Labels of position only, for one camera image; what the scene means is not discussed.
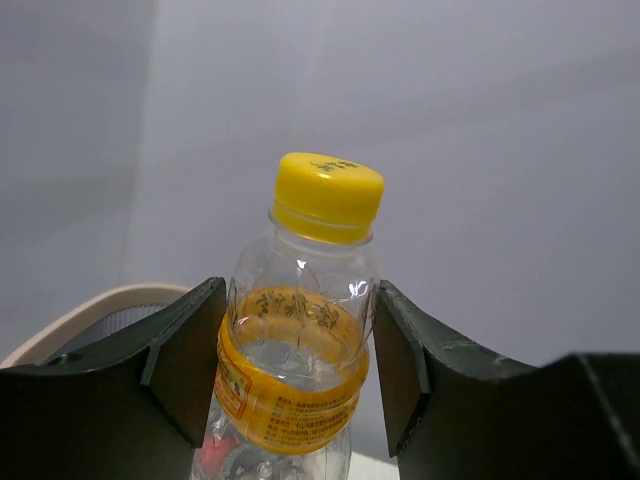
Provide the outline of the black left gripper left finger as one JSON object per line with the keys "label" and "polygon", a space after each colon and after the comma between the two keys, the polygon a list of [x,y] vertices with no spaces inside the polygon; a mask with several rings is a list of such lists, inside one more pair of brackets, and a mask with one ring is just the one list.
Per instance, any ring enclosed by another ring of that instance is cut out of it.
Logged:
{"label": "black left gripper left finger", "polygon": [[43,364],[1,367],[3,478],[189,477],[226,285],[212,277],[189,289],[104,339]]}

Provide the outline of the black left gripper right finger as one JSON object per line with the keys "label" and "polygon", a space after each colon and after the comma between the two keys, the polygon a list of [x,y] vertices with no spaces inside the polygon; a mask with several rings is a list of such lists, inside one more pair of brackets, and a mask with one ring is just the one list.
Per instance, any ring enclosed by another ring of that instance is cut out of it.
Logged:
{"label": "black left gripper right finger", "polygon": [[389,453],[404,479],[635,479],[639,357],[498,354],[392,283],[374,341]]}

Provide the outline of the yellow label clear bottle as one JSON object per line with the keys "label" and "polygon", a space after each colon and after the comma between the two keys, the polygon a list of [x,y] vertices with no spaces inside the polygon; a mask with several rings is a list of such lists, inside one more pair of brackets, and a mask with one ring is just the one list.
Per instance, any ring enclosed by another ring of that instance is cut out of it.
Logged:
{"label": "yellow label clear bottle", "polygon": [[234,436],[195,479],[344,479],[367,377],[380,278],[367,246],[384,192],[364,165],[318,153],[280,161],[271,228],[236,262],[217,333],[206,435]]}

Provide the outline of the red label cola bottle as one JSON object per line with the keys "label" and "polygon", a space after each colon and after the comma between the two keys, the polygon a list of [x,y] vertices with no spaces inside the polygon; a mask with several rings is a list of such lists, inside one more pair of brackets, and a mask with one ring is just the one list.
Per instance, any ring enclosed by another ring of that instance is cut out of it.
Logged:
{"label": "red label cola bottle", "polygon": [[218,471],[224,459],[238,446],[234,436],[206,435],[199,450],[199,465],[205,472]]}

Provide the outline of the grey mesh waste bin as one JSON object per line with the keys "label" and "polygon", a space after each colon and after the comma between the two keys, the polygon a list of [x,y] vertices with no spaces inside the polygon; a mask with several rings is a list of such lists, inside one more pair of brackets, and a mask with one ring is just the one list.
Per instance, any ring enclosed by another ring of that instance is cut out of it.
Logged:
{"label": "grey mesh waste bin", "polygon": [[46,363],[142,320],[189,291],[186,286],[142,283],[101,293],[31,337],[3,360],[1,367]]}

